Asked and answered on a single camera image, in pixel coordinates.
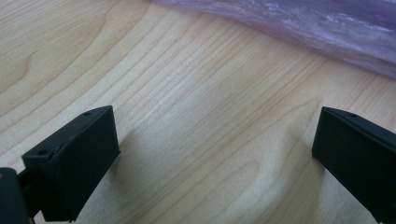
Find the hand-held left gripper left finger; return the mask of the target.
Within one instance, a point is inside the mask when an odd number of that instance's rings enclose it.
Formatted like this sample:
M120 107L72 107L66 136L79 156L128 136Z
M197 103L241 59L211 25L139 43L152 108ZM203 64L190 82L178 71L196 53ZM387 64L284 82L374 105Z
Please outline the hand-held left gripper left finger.
M119 154L112 106L77 116L22 156L29 214L76 220Z

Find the purple translucent plastic bag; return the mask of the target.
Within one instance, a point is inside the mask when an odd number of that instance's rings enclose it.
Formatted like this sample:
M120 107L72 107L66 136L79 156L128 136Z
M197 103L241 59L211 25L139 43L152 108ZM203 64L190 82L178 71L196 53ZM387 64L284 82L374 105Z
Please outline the purple translucent plastic bag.
M152 0L214 13L396 78L396 0Z

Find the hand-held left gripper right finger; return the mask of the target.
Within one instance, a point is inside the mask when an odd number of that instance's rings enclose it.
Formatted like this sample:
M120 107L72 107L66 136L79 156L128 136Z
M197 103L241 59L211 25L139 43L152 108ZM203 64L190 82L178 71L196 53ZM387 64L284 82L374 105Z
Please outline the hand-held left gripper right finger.
M379 223L396 223L396 133L356 114L322 107L312 156Z

